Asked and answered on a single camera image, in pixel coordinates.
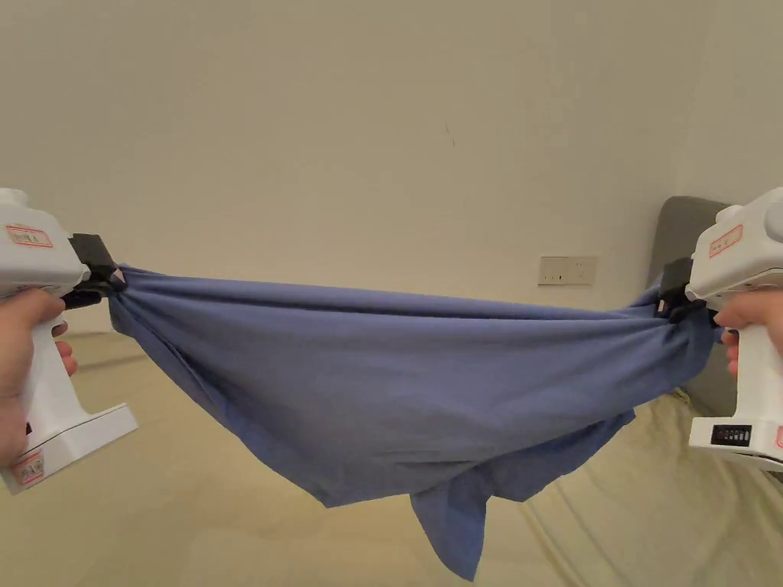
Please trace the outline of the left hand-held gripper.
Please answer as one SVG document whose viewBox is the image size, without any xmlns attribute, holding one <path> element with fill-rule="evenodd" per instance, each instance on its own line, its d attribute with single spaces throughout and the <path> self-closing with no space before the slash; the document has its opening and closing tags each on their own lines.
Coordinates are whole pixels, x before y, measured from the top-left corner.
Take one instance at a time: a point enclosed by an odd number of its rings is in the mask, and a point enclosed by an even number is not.
<svg viewBox="0 0 783 587">
<path fill-rule="evenodd" d="M 127 283 L 98 235 L 70 233 L 28 196 L 1 191 L 1 294 L 37 288 L 63 300 L 66 310 L 94 306 Z M 98 413 L 83 409 L 56 348 L 56 318 L 33 330 L 34 355 L 21 395 L 27 446 L 2 479 L 17 495 L 137 430 L 130 406 Z"/>
</svg>

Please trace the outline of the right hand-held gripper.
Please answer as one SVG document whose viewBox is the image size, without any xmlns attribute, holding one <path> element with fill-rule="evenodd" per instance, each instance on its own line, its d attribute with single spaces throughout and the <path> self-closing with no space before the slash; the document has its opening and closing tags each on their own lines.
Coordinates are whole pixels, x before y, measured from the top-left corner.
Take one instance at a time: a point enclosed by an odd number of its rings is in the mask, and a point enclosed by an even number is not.
<svg viewBox="0 0 783 587">
<path fill-rule="evenodd" d="M 782 189 L 744 206 L 731 205 L 699 235 L 694 252 L 666 264 L 655 316 L 670 324 L 715 317 L 730 299 L 782 289 Z M 768 472 L 782 471 L 782 362 L 766 329 L 739 331 L 736 410 L 731 417 L 697 417 L 690 447 Z"/>
</svg>

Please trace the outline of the person's right hand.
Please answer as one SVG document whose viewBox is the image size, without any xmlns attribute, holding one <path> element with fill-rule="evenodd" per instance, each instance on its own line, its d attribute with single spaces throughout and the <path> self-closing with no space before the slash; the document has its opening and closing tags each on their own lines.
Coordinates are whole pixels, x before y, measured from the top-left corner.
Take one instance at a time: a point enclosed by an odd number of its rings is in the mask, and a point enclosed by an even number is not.
<svg viewBox="0 0 783 587">
<path fill-rule="evenodd" d="M 738 332 L 748 326 L 764 326 L 773 346 L 782 356 L 782 292 L 780 290 L 741 293 L 715 316 L 723 328 L 721 341 L 726 348 L 728 371 L 737 377 L 740 341 Z"/>
</svg>

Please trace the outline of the person's left hand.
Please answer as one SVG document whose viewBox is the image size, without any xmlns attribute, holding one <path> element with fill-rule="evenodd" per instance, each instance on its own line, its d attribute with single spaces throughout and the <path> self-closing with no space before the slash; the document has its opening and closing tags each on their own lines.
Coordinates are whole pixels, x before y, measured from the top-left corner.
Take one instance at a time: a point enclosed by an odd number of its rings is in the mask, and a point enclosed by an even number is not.
<svg viewBox="0 0 783 587">
<path fill-rule="evenodd" d="M 25 452 L 26 416 L 21 395 L 34 354 L 33 330 L 64 311 L 60 298 L 26 290 L 1 303 L 1 467 Z"/>
</svg>

